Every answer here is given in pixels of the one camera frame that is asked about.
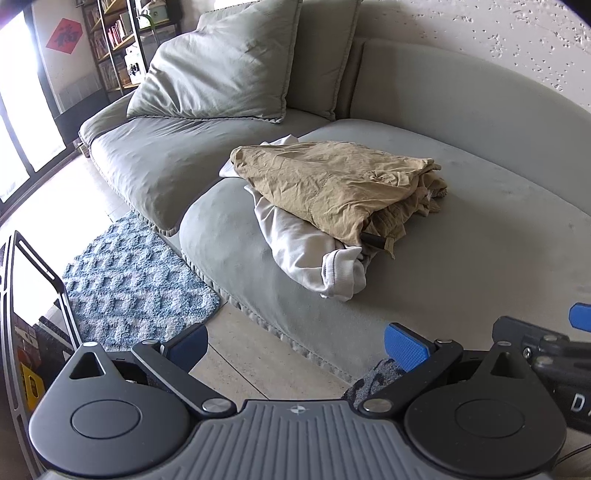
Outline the grey pillow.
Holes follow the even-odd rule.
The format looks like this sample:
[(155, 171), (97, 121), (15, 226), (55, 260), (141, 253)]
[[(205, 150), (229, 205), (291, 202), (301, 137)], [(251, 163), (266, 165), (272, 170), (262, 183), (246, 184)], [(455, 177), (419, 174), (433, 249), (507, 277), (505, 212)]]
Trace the grey pillow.
[(361, 3), (304, 1), (301, 6), (287, 107), (335, 119), (342, 75), (353, 43)]
[(280, 123), (294, 60), (300, 1), (253, 1), (200, 16), (162, 43), (127, 116)]

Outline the tan khaki trousers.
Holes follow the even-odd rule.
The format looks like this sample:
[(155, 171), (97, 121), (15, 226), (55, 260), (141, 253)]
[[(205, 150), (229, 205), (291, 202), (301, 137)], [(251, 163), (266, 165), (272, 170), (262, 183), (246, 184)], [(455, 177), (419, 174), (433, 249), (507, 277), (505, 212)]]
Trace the tan khaki trousers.
[(393, 254), (413, 215), (440, 210), (448, 185), (431, 158), (369, 149), (370, 156), (346, 155), (342, 168), (328, 163), (327, 183), (311, 201), (317, 215), (312, 224), (348, 246), (367, 244)]

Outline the grey green sofa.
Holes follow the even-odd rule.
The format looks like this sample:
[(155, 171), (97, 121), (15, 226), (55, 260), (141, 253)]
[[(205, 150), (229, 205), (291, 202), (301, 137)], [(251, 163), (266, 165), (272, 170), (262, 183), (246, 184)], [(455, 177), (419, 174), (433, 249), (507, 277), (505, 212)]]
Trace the grey green sofa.
[(250, 1), (162, 43), (79, 137), (192, 273), (346, 380), (402, 343), (552, 334), (590, 301), (590, 116), (512, 71)]

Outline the front grey back pillow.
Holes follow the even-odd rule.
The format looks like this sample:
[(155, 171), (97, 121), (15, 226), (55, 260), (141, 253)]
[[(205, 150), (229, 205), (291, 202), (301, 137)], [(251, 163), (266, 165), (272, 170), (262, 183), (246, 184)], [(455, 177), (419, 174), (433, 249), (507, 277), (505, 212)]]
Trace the front grey back pillow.
[(127, 116), (280, 123), (294, 60), (300, 1), (253, 1), (200, 16), (162, 43)]

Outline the red diamond wall decoration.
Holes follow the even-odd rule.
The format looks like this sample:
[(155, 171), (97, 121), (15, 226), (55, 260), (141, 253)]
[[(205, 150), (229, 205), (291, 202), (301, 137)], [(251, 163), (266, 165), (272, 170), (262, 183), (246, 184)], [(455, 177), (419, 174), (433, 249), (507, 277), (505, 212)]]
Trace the red diamond wall decoration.
[(50, 50), (70, 55), (83, 34), (80, 22), (62, 18), (47, 41), (46, 47)]

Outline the blue white patterned rug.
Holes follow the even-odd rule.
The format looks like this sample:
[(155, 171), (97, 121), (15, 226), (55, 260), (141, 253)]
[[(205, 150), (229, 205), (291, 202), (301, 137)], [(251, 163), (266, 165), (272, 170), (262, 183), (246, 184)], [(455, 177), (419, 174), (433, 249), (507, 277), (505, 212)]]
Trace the blue white patterned rug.
[(133, 212), (90, 242), (62, 280), (81, 339), (107, 351), (168, 341), (221, 306), (214, 290)]

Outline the large grey seat cushion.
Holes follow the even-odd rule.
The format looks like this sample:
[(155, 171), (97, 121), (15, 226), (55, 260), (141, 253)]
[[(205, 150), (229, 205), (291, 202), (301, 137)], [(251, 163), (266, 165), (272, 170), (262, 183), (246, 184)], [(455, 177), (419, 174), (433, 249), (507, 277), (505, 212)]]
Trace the large grey seat cushion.
[(329, 121), (290, 109), (283, 122), (126, 116), (125, 95), (87, 119), (78, 136), (98, 173), (159, 234), (178, 231), (190, 205), (219, 180), (235, 147), (301, 137)]

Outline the white grey garment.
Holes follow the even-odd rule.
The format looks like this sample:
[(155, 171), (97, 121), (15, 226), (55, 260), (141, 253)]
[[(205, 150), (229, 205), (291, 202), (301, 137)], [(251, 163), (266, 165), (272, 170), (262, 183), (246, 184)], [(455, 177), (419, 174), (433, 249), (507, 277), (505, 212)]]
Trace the white grey garment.
[(327, 183), (328, 163), (342, 168), (349, 154), (370, 156), (372, 150), (351, 142), (301, 143), (290, 135), (277, 144), (236, 147), (219, 171), (223, 178), (247, 182), (277, 266), (305, 289), (342, 302), (366, 288), (370, 256), (318, 229), (310, 210)]

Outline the leopard print dark trousers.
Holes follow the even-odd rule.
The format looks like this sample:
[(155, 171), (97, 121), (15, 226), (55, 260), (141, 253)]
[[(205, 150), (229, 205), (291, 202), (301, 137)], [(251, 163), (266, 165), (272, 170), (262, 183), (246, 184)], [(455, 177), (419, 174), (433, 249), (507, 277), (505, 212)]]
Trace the leopard print dark trousers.
[(363, 401), (391, 385), (405, 374), (406, 371), (394, 359), (383, 359), (365, 376), (356, 380), (342, 395), (342, 399), (348, 401), (349, 405), (356, 409)]

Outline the black metal frame stand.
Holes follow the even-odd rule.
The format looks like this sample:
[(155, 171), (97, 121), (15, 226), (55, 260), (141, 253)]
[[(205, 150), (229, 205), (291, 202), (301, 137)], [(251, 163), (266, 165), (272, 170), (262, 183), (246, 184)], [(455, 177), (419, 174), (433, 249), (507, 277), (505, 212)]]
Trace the black metal frame stand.
[(6, 479), (35, 479), (44, 467), (29, 439), (29, 421), (78, 342), (65, 286), (15, 231), (1, 261), (1, 452), (16, 462)]

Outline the wooden bookshelf with books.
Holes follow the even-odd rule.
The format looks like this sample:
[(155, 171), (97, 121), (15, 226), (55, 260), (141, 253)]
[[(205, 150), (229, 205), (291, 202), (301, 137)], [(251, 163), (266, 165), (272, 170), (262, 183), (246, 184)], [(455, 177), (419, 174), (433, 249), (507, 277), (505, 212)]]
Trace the wooden bookshelf with books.
[(78, 1), (95, 67), (109, 99), (134, 90), (161, 43), (180, 33), (178, 1)]

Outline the rear grey back pillow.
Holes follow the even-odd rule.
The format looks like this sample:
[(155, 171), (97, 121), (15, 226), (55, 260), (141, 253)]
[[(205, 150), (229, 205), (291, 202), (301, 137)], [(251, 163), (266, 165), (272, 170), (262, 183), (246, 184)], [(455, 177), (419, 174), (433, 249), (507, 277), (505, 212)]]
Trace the rear grey back pillow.
[(287, 107), (335, 119), (342, 75), (353, 43), (361, 3), (304, 1), (301, 6)]

